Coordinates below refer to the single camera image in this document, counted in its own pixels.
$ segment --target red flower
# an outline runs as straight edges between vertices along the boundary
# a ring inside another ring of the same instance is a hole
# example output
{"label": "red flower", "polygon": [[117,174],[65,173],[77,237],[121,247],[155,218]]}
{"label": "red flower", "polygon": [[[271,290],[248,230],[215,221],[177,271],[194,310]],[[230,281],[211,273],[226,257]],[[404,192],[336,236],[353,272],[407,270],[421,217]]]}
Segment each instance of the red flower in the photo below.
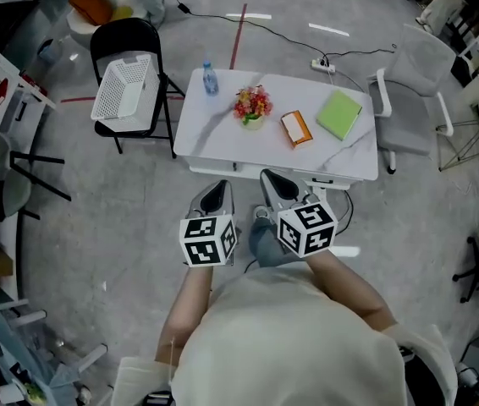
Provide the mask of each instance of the red flower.
{"label": "red flower", "polygon": [[273,109],[269,94],[261,85],[241,89],[237,96],[238,101],[234,105],[234,115],[237,118],[243,119],[248,114],[268,116]]}

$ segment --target white container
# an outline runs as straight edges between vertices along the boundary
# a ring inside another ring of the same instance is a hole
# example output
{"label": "white container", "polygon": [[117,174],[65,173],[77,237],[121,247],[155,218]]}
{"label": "white container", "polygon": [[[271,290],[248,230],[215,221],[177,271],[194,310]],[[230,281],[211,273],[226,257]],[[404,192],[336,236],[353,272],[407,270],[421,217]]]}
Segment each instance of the white container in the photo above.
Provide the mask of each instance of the white container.
{"label": "white container", "polygon": [[460,99],[462,102],[470,107],[475,107],[479,102],[479,75],[475,79],[466,85],[460,93]]}
{"label": "white container", "polygon": [[106,68],[91,118],[114,132],[151,127],[159,78],[151,54],[113,60]]}

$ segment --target power strip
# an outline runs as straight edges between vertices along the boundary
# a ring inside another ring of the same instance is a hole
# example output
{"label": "power strip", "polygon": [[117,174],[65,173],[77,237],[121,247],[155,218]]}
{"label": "power strip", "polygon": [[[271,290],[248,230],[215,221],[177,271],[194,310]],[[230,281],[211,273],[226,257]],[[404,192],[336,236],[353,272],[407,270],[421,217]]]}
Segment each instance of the power strip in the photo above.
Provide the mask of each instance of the power strip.
{"label": "power strip", "polygon": [[315,69],[316,71],[323,72],[324,74],[335,74],[335,66],[328,65],[326,66],[322,59],[315,59],[311,60],[311,69]]}

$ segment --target denim jeans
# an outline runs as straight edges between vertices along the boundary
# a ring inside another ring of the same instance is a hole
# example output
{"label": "denim jeans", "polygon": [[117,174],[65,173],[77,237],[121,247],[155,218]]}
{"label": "denim jeans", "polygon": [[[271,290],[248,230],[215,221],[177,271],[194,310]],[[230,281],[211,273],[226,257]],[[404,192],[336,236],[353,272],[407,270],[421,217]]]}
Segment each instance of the denim jeans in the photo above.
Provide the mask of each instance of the denim jeans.
{"label": "denim jeans", "polygon": [[249,234],[249,249],[260,267],[280,266],[300,260],[300,257],[292,252],[284,253],[277,240],[277,226],[267,218],[257,218],[253,222]]}

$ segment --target water bottle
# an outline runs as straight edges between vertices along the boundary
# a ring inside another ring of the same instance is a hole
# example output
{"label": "water bottle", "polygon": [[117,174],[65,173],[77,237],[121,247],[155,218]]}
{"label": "water bottle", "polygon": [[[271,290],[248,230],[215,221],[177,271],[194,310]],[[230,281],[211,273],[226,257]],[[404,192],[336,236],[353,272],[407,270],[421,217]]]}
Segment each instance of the water bottle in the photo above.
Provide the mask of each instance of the water bottle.
{"label": "water bottle", "polygon": [[215,96],[219,92],[219,84],[217,82],[217,75],[212,69],[212,64],[207,59],[204,60],[204,75],[202,78],[204,80],[206,93],[209,96]]}

